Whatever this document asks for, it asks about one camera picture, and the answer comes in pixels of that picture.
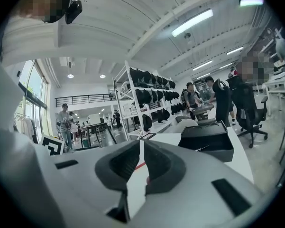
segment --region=black office chair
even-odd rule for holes
[[[259,123],[266,119],[267,96],[265,96],[261,101],[261,103],[264,104],[264,108],[257,109],[251,85],[245,84],[242,81],[240,82],[237,80],[236,85],[232,84],[230,85],[230,88],[232,88],[231,98],[237,108],[236,120],[241,126],[241,131],[246,129],[246,131],[239,134],[238,137],[246,135],[248,133],[251,134],[252,143],[249,145],[249,148],[253,148],[254,133],[260,133],[265,135],[265,140],[268,136],[268,133],[259,130],[262,127],[262,124]]]

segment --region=red line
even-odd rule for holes
[[[138,170],[140,167],[143,167],[145,164],[146,164],[146,163],[143,162],[142,164],[138,165],[138,166],[135,168],[135,170]]]

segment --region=black railing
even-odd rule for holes
[[[78,96],[69,96],[69,97],[60,97],[56,99],[56,107],[62,106],[66,103],[67,105],[77,105],[77,104],[86,104],[94,102],[103,102],[103,101],[115,101],[116,96],[114,94],[103,94],[103,95],[78,95]]]

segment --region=tube light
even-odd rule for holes
[[[264,0],[239,0],[239,5],[241,7],[244,6],[252,6],[252,5],[263,5]]]
[[[240,48],[237,48],[237,49],[235,49],[235,50],[229,51],[229,52],[227,52],[227,55],[228,55],[228,54],[231,54],[231,53],[233,53],[233,52],[236,52],[236,51],[240,51],[240,50],[242,50],[242,49],[243,49],[243,47],[240,47]]]
[[[181,34],[182,32],[186,31],[187,29],[189,29],[190,27],[194,26],[195,24],[198,24],[199,22],[208,19],[210,17],[213,16],[213,10],[208,9],[205,12],[191,18],[189,21],[186,21],[184,24],[182,24],[181,26],[179,26],[177,29],[172,31],[172,35],[174,37],[178,36],[179,34]]]
[[[197,69],[199,69],[199,68],[201,68],[201,67],[203,67],[203,66],[208,65],[208,64],[211,63],[212,61],[213,61],[213,60],[208,61],[208,62],[206,62],[206,63],[204,63],[204,64],[202,64],[202,65],[200,65],[200,66],[198,66],[198,67],[196,67],[196,68],[193,68],[193,71],[195,71],[195,70],[197,70]]]
[[[203,78],[204,76],[207,76],[207,75],[209,75],[209,74],[210,74],[210,73],[205,74],[205,75],[202,75],[202,76],[198,77],[197,79]]]
[[[229,63],[229,64],[227,64],[227,65],[225,65],[225,66],[220,67],[219,69],[222,69],[222,68],[224,68],[224,67],[230,66],[231,64],[232,64],[232,63]]]

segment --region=open black box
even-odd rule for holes
[[[231,162],[234,148],[228,136],[228,130],[223,122],[210,123],[203,126],[186,127],[181,133],[178,146],[198,150],[210,154],[222,162]]]

